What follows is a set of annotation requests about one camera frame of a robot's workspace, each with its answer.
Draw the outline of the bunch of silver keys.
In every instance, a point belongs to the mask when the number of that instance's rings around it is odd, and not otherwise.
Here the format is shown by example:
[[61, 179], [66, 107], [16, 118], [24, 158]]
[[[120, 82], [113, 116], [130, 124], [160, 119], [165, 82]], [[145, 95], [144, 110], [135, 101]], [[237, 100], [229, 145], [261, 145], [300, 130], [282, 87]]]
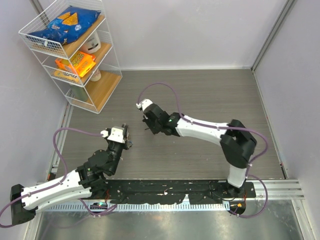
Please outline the bunch of silver keys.
[[133, 146], [133, 142], [131, 140], [131, 136], [129, 133], [126, 134], [126, 149], [130, 149]]

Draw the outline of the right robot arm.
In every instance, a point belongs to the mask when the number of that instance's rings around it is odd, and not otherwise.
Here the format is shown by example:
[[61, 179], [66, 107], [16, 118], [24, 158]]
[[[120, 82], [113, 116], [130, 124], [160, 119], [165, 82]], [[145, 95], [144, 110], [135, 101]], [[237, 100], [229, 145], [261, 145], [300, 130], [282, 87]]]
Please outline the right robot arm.
[[167, 136], [191, 137], [221, 146], [229, 163], [226, 191], [232, 197], [244, 193], [247, 167], [257, 141], [239, 120], [214, 123], [178, 112], [168, 114], [149, 99], [137, 103], [136, 107], [143, 112], [142, 121], [154, 135], [164, 133]]

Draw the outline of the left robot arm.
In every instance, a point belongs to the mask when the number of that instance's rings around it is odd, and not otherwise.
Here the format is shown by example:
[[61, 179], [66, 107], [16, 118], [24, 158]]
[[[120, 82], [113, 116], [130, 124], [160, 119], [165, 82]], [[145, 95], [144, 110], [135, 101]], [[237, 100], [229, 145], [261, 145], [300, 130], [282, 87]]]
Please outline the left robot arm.
[[127, 124], [107, 128], [100, 135], [106, 140], [107, 149], [95, 151], [83, 165], [42, 184], [31, 187], [16, 184], [11, 187], [12, 225], [29, 222], [37, 213], [54, 205], [91, 197], [101, 199], [106, 195], [106, 176], [116, 173], [122, 152], [128, 150], [132, 143]]

